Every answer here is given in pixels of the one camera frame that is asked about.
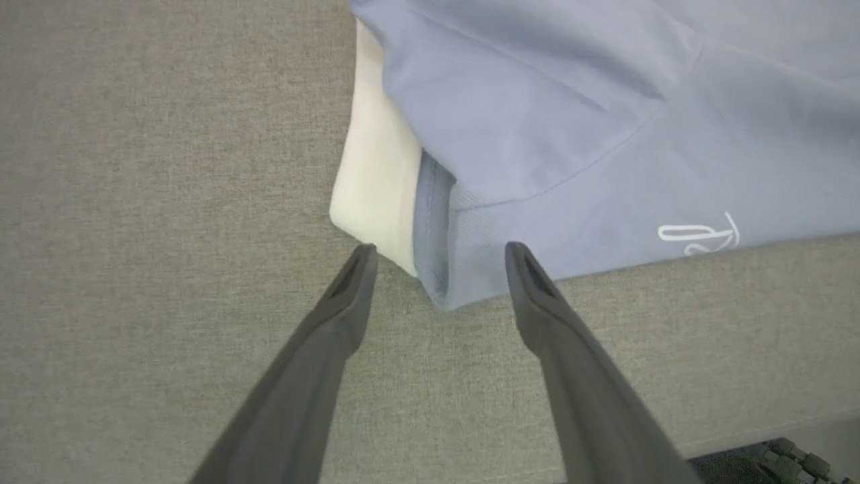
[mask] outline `white garment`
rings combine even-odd
[[[383,91],[383,52],[358,22],[352,120],[331,196],[335,225],[416,276],[412,246],[421,145]]]

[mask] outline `folded shirt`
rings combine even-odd
[[[353,112],[329,217],[415,276],[412,244],[421,145],[382,86],[383,52],[356,26]]]
[[[353,0],[426,155],[418,276],[450,309],[860,230],[860,3]]]

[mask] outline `gray fabric surface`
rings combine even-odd
[[[355,244],[345,3],[0,8],[0,481],[180,482]],[[687,455],[860,410],[860,238],[562,289]],[[324,482],[557,483],[505,298],[382,263]]]

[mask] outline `gray carpet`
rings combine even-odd
[[[0,481],[185,480],[355,242],[345,1],[0,6]],[[860,238],[563,291],[686,455],[860,413]],[[551,483],[505,298],[382,263],[324,482]]]

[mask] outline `light blue fabric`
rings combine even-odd
[[[450,309],[554,278],[860,231],[860,2],[353,0],[428,155]]]

